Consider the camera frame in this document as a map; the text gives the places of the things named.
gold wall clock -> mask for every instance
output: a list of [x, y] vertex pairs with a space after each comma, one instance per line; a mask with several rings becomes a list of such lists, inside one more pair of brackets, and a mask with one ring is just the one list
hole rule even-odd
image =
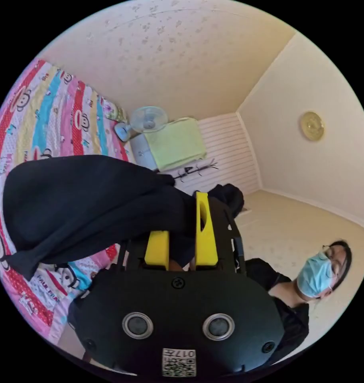
[[324, 122], [315, 112], [304, 113], [300, 125], [304, 135], [311, 141], [319, 141], [324, 135]]

colorful striped bedspread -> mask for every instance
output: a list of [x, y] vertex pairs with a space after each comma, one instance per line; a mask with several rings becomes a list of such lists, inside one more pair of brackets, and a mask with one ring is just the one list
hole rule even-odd
[[4, 183], [11, 169], [24, 161], [84, 154], [127, 161], [114, 134], [114, 122], [104, 116], [104, 102], [76, 77], [35, 59], [0, 109], [0, 278], [23, 317], [53, 344], [66, 325], [69, 304], [111, 263], [118, 246], [67, 265], [40, 264], [27, 281], [4, 259], [16, 251], [2, 213]]

woman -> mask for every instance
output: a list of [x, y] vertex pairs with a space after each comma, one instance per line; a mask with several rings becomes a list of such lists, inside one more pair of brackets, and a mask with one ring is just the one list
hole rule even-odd
[[[309, 332], [308, 302], [322, 299], [335, 291], [345, 279], [352, 262], [346, 241], [323, 246], [307, 259], [296, 279], [276, 272], [260, 258], [245, 261], [247, 277], [259, 283], [273, 297], [284, 326], [284, 336], [264, 366], [284, 358], [299, 347]], [[169, 269], [181, 270], [170, 260]]]

green towel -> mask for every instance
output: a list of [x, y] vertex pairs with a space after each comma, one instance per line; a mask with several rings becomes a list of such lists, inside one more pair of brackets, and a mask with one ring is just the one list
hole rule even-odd
[[207, 155], [194, 118], [169, 122], [157, 132], [145, 133], [145, 137], [160, 171], [177, 168]]

black fabric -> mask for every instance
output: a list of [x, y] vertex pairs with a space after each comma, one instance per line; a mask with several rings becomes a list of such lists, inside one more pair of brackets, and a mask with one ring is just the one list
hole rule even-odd
[[146, 232], [193, 238], [195, 199], [174, 183], [107, 156], [22, 163], [7, 176], [3, 194], [5, 225], [17, 250], [7, 261], [30, 280], [39, 262], [75, 261]]
[[[247, 276], [259, 283], [266, 291], [269, 291], [277, 283], [291, 281], [287, 276], [276, 272], [260, 258], [247, 260], [245, 264]], [[309, 332], [308, 304], [304, 303], [298, 307], [290, 308], [280, 299], [276, 297], [273, 299], [283, 322], [284, 336], [266, 365], [279, 361], [298, 348]]]
[[243, 193], [234, 185], [226, 184], [222, 186], [218, 184], [208, 192], [208, 195], [225, 203], [229, 207], [233, 218], [236, 218], [243, 209]]

